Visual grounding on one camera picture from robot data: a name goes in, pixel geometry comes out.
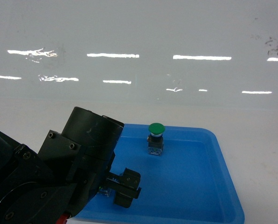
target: table surface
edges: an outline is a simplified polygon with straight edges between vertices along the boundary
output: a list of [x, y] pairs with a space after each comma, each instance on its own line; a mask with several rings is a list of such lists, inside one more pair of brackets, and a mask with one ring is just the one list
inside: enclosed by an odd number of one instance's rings
[[[38, 151], [74, 106], [124, 123], [202, 127], [219, 142], [246, 224], [278, 224], [278, 112], [0, 98], [0, 130]], [[82, 223], [69, 220], [69, 224]]]

